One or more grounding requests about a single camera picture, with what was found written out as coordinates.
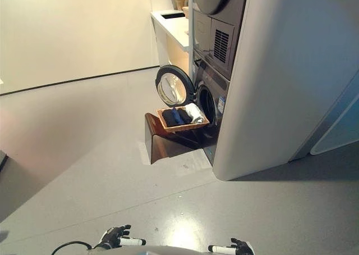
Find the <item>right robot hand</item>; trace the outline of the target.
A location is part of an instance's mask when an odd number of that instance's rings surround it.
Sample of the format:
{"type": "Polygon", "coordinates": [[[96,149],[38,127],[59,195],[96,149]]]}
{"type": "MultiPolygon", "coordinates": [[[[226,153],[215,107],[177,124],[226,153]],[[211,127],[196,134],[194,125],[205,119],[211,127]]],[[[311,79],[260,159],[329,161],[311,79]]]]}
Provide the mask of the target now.
{"type": "Polygon", "coordinates": [[[231,238],[230,246],[209,245],[208,251],[211,253],[227,255],[254,255],[255,252],[248,242],[231,238]]]}

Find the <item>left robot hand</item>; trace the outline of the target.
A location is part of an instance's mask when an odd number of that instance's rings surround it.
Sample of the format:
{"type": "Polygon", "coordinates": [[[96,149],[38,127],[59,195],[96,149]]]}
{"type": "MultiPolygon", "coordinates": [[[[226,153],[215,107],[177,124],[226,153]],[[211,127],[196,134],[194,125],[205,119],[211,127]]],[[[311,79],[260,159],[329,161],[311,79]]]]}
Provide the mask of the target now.
{"type": "Polygon", "coordinates": [[[94,247],[102,249],[115,249],[127,246],[143,246],[146,245],[145,239],[130,237],[131,225],[123,225],[120,227],[111,227],[104,232],[99,243],[94,247]]]}

